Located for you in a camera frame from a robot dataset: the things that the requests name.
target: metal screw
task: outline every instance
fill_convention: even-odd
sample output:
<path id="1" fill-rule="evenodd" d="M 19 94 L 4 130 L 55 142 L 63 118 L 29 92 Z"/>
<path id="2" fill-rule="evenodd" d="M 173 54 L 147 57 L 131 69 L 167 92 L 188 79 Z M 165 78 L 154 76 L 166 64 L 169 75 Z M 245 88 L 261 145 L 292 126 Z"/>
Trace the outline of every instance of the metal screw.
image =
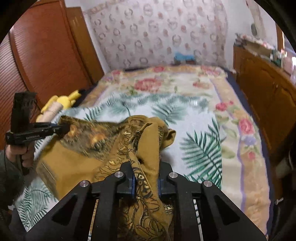
<path id="1" fill-rule="evenodd" d="M 178 176 L 178 173 L 170 172 L 169 176 L 170 176 L 170 178 L 176 178 Z"/>
<path id="2" fill-rule="evenodd" d="M 275 205 L 278 205 L 280 202 L 282 202 L 284 200 L 284 198 L 282 197 L 281 199 L 277 199 L 276 201 L 275 201 Z"/>
<path id="3" fill-rule="evenodd" d="M 119 178 L 123 176 L 123 172 L 115 172 L 114 175 Z"/>
<path id="4" fill-rule="evenodd" d="M 80 186 L 83 188 L 87 187 L 88 185 L 89 185 L 89 181 L 87 181 L 87 180 L 83 180 L 80 182 Z"/>
<path id="5" fill-rule="evenodd" d="M 211 186 L 213 185 L 213 183 L 212 183 L 211 181 L 209 181 L 209 180 L 205 180 L 205 181 L 204 181 L 204 185 L 205 185 L 206 187 L 211 187 Z"/>

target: wooden dresser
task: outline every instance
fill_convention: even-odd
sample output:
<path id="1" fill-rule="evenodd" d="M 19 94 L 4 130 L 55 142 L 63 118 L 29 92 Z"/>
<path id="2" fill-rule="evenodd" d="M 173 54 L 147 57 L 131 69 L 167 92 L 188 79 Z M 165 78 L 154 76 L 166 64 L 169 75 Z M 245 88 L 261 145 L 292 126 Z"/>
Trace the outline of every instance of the wooden dresser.
<path id="1" fill-rule="evenodd" d="M 296 139 L 296 88 L 283 70 L 237 46 L 234 69 L 275 163 Z"/>

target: mustard yellow cloth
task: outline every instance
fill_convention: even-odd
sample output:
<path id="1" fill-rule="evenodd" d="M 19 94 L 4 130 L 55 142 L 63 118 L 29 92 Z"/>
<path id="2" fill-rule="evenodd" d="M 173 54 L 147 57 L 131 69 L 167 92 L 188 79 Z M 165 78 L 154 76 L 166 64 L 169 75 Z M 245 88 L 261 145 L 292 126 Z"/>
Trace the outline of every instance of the mustard yellow cloth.
<path id="1" fill-rule="evenodd" d="M 88 122 L 62 116 L 70 131 L 54 138 L 39 157 L 37 173 L 58 198 L 81 180 L 97 182 L 131 161 L 137 181 L 136 201 L 120 203 L 118 238 L 169 240 L 172 205 L 158 197 L 159 151 L 176 132 L 157 117 L 131 116 L 121 123 Z"/>

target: hand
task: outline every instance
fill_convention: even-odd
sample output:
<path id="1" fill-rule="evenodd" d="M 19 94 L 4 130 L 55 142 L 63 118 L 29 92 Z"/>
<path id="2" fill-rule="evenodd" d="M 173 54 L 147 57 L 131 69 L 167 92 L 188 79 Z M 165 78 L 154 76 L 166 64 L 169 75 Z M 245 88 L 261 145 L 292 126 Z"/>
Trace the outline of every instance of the hand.
<path id="1" fill-rule="evenodd" d="M 22 155 L 23 167 L 31 167 L 34 161 L 35 142 L 31 142 L 28 147 L 8 145 L 6 156 L 11 162 L 16 162 L 16 155 Z"/>

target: floral bedspread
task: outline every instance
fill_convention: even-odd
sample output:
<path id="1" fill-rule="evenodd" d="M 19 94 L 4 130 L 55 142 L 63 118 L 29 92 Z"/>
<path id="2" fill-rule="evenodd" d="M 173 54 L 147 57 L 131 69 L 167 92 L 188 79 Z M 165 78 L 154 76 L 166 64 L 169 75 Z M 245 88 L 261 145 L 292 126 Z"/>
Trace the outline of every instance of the floral bedspread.
<path id="1" fill-rule="evenodd" d="M 214 112 L 227 133 L 221 146 L 222 191 L 266 234 L 269 183 L 259 129 L 226 78 L 221 68 L 210 66 L 157 66 L 133 72 L 115 70 L 103 77 L 82 106 L 94 106 L 114 91 L 206 98 L 208 111 Z"/>
<path id="2" fill-rule="evenodd" d="M 177 131 L 162 160 L 189 180 L 212 180 L 266 234 L 269 183 L 258 127 L 226 78 L 222 69 L 205 66 L 113 71 L 81 108 L 54 121 L 65 114 L 98 121 L 158 116 Z M 49 139 L 36 142 L 36 156 Z M 31 179 L 16 201 L 26 230 L 57 203 L 40 178 Z"/>

